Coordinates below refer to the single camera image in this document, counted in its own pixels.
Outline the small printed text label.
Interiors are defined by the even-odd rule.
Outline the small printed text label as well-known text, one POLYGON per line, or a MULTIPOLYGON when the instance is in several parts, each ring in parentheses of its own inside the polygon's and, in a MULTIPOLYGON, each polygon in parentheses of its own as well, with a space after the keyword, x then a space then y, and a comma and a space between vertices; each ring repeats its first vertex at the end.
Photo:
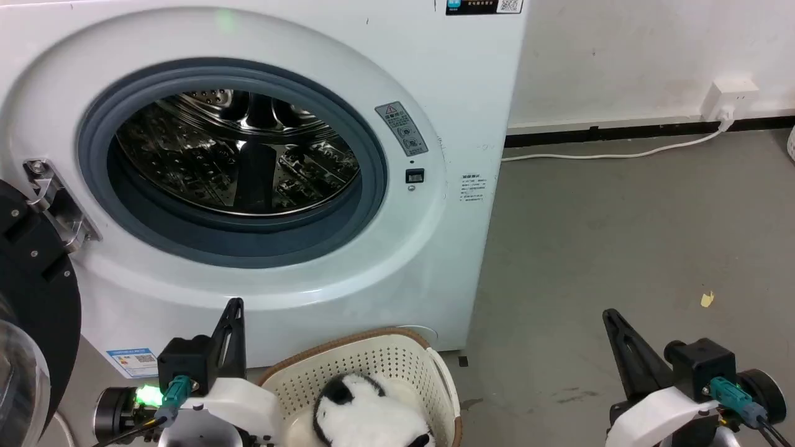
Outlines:
POLYGON ((488 177, 480 173, 465 173, 460 178, 460 202, 484 201, 488 191, 488 177))

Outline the grey warning sticker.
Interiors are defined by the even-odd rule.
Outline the grey warning sticker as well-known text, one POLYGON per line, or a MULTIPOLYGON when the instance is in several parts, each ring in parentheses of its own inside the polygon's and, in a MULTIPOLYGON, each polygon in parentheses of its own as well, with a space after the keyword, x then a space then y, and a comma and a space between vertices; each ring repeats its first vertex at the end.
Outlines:
POLYGON ((399 101, 377 106, 375 112, 389 127, 406 156, 423 155, 429 152, 428 145, 421 136, 414 119, 399 101))

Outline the black and white panda plush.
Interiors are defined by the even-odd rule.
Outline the black and white panda plush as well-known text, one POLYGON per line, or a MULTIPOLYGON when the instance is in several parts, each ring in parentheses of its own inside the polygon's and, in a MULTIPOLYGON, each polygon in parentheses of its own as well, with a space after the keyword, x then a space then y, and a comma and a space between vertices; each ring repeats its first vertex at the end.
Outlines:
POLYGON ((370 374, 336 374, 321 388, 312 427, 324 447, 437 447, 425 415, 370 374))

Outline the steel washing machine drum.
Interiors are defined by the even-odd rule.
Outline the steel washing machine drum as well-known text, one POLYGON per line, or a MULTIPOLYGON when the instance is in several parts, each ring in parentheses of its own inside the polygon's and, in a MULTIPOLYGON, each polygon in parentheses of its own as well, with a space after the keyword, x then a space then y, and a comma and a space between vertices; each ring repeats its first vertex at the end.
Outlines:
POLYGON ((176 200, 252 218, 311 211, 360 176, 349 144, 312 111, 244 90, 171 94, 134 112, 117 149, 176 200))

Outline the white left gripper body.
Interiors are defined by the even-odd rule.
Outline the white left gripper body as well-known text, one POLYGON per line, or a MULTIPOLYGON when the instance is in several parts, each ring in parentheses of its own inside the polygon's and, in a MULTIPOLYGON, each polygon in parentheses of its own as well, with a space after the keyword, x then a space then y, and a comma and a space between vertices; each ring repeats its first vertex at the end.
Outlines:
POLYGON ((183 447, 259 447, 281 444, 276 394, 242 378, 219 378, 202 397, 183 405, 183 447))

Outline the black round washer door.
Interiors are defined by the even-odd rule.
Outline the black round washer door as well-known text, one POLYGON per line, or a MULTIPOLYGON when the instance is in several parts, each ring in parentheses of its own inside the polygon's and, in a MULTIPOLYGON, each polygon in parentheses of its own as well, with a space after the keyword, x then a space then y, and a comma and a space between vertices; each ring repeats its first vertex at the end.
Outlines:
POLYGON ((51 221, 0 180, 0 447, 36 447, 81 331, 76 272, 51 221))

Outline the grey rubber door gasket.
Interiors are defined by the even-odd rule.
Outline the grey rubber door gasket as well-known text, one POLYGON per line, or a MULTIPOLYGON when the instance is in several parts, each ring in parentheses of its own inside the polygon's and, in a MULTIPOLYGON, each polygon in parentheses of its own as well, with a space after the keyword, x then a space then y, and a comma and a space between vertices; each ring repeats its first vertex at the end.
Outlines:
POLYGON ((374 220, 389 181, 383 145, 347 100, 301 74, 233 58, 171 60, 123 76, 83 114, 77 158, 94 200, 131 237, 202 265, 242 269, 296 265, 346 246, 374 220), (266 94, 315 113, 349 144, 360 176, 335 200, 281 217, 217 214, 167 195, 127 163, 117 128, 154 100, 205 89, 266 94))

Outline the cream perforated laundry basket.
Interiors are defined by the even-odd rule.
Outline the cream perforated laundry basket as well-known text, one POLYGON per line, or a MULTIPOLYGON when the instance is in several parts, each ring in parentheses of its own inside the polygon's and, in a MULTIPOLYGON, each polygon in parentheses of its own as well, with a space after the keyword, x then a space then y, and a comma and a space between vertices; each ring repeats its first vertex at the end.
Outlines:
POLYGON ((257 384, 278 399, 278 447, 324 447, 312 427, 312 409, 321 388, 343 373, 384 379, 395 398, 423 413, 438 447, 461 447, 460 400, 445 360, 420 334, 398 327, 338 338, 267 367, 257 384))

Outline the black baseboard strip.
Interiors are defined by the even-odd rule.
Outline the black baseboard strip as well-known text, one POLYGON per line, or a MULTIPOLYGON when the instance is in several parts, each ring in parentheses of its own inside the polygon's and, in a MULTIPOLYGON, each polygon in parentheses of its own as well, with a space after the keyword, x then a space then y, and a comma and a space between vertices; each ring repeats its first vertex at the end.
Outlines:
MULTIPOLYGON (((562 143, 584 143, 634 138, 658 138, 682 135, 707 135, 718 128, 718 122, 690 122, 690 124, 634 125, 633 127, 607 128, 591 125, 584 130, 525 133, 506 136, 506 149, 554 145, 562 143)), ((795 126, 795 115, 774 118, 739 119, 729 131, 776 130, 795 126)))

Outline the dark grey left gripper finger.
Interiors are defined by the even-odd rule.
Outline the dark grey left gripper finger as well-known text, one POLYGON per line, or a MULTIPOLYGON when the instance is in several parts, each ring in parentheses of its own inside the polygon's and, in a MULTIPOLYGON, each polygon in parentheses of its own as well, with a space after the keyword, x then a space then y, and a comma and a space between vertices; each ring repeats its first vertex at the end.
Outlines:
POLYGON ((211 336, 217 378, 246 378, 247 351, 244 301, 230 298, 211 336))

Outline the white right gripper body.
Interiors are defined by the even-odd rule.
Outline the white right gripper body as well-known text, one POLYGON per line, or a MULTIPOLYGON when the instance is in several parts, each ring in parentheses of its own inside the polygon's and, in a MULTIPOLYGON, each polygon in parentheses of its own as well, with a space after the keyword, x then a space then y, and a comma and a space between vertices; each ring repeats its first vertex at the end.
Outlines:
POLYGON ((700 412, 718 406, 710 398, 699 404, 675 387, 653 392, 616 419, 605 447, 654 447, 700 412))

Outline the white wall power socket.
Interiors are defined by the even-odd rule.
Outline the white wall power socket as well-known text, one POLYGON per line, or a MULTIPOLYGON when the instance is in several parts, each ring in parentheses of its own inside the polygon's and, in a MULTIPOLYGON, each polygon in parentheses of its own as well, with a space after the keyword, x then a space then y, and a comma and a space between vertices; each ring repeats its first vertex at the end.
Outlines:
POLYGON ((759 88, 750 78, 712 80, 701 106, 701 118, 705 122, 744 119, 758 97, 759 88))

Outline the QR code label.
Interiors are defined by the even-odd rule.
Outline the QR code label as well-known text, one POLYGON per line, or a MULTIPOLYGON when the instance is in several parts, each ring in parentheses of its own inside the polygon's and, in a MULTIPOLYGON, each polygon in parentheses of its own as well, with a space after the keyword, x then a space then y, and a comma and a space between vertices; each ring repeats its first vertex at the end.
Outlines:
POLYGON ((446 16, 520 14, 524 0, 447 0, 446 16))

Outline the white front-load washing machine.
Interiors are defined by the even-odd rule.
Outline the white front-load washing machine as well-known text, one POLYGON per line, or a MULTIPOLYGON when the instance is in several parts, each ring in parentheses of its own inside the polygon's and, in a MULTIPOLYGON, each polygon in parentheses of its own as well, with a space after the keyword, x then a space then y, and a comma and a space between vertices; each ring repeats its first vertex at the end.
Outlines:
POLYGON ((0 180, 31 197, 24 161, 50 160, 102 235, 71 255, 83 339, 119 371, 107 351, 158 354, 209 333, 240 297, 250 367, 383 327, 463 348, 532 0, 478 16, 446 16, 447 1, 0 0, 0 180), (242 269, 159 251, 114 223, 81 174, 83 114, 123 76, 188 58, 267 63, 347 100, 387 157, 365 231, 312 261, 242 269), (375 112, 394 101, 428 153, 406 156, 375 112), (425 181, 406 184, 414 168, 425 181), (460 202, 465 173, 488 177, 484 201, 460 202))

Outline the metal door hinge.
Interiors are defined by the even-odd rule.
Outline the metal door hinge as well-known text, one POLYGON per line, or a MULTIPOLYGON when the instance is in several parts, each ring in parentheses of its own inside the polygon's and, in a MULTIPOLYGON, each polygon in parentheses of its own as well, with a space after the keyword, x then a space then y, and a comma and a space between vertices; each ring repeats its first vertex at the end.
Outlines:
POLYGON ((28 159, 22 167, 34 193, 27 200, 28 206, 43 214, 56 229, 65 251, 76 253, 86 243, 102 241, 94 222, 72 197, 50 160, 28 159))

